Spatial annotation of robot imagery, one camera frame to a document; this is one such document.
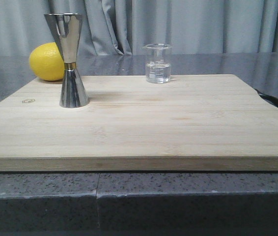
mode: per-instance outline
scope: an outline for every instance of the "water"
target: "water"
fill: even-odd
[[[163,84],[170,80],[170,64],[155,64],[154,62],[145,65],[145,76],[148,82]]]

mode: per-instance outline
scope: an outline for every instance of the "small mark on board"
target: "small mark on board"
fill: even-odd
[[[213,118],[222,118],[224,116],[225,116],[225,114],[223,111],[212,111],[211,112],[211,117],[213,117]]]
[[[34,98],[25,99],[25,100],[22,101],[22,103],[32,103],[32,102],[35,102],[35,99],[34,99]]]

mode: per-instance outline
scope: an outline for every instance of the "jigger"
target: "jigger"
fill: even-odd
[[[88,96],[76,67],[82,15],[64,13],[44,16],[65,63],[59,104],[65,108],[83,107],[88,104]]]

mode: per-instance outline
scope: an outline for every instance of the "cutting board edge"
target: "cutting board edge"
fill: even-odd
[[[3,159],[0,172],[57,171],[278,171],[278,157]]]

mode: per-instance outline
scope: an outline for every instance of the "black handle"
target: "black handle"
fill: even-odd
[[[273,97],[271,95],[267,95],[267,94],[264,94],[262,92],[260,92],[259,90],[255,89],[257,91],[257,93],[259,94],[259,96],[261,98],[263,98],[264,100],[266,100],[267,102],[269,102],[270,104],[278,107],[278,98],[276,97]]]

